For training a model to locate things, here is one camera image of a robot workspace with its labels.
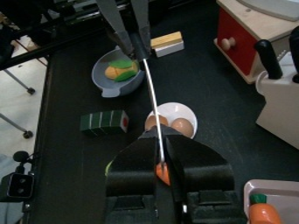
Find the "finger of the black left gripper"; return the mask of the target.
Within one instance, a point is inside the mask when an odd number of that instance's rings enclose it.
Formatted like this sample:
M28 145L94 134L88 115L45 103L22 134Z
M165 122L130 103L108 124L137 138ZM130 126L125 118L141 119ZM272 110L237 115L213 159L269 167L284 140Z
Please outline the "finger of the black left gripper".
M117 9L116 0L96 0L96 2L100 14L109 25L109 36L116 41L117 46L122 50L122 53L132 57L133 46Z
M149 58L150 53L150 32L148 22L148 0L130 0L130 6L134 13L137 29L130 33L130 41L134 48L134 57L137 60Z

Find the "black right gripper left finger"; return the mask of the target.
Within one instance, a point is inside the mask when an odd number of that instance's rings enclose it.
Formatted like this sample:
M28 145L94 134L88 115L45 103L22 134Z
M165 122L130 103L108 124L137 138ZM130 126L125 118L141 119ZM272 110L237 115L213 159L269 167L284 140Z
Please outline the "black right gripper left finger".
M104 224L156 224L156 128L117 153L106 168Z

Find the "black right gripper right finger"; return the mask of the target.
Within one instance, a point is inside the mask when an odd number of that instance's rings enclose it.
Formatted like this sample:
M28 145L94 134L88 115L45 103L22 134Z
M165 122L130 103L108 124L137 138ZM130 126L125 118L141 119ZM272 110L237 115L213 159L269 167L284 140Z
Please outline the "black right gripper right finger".
M163 142L176 223L247 224L225 158L172 128Z

